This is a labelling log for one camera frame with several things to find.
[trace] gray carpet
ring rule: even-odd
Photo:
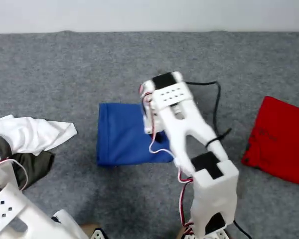
[[[255,239],[299,238],[299,185],[240,163],[265,95],[299,106],[299,33],[0,35],[0,117],[73,122],[79,132],[25,194],[49,215],[65,208],[79,223],[99,222],[112,239],[173,239],[181,185],[172,163],[95,164],[98,104],[138,102],[139,83],[173,70],[222,85],[219,128],[233,128],[223,145],[240,170],[237,222]],[[211,123],[216,89],[191,89]]]

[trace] red cloth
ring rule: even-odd
[[[299,184],[299,107],[266,96],[242,163]]]

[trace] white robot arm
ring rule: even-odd
[[[192,229],[196,238],[219,236],[234,220],[238,170],[218,140],[207,154],[190,159],[186,136],[202,145],[217,136],[200,114],[191,91],[179,72],[171,72],[144,82],[139,89],[146,134],[165,131],[177,168],[193,178]]]

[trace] blue cloth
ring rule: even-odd
[[[118,166],[141,163],[167,163],[173,158],[165,152],[151,154],[151,135],[144,134],[143,116],[139,104],[101,103],[99,107],[97,164]],[[162,143],[155,142],[152,149],[169,149],[166,134]]]

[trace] white wall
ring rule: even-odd
[[[299,0],[0,0],[0,33],[299,31]]]

